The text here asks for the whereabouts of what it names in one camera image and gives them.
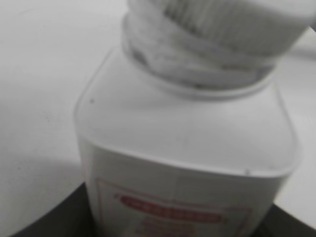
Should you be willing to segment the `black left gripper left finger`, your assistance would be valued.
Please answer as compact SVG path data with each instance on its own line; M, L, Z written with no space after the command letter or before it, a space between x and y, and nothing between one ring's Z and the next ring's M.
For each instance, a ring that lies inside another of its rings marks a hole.
M81 184L50 212L12 237L95 237L87 190Z

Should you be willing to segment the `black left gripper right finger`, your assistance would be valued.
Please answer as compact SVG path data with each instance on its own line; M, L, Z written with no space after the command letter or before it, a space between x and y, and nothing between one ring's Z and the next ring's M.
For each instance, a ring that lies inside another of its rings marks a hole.
M316 230L273 205L259 227L260 237L315 237Z

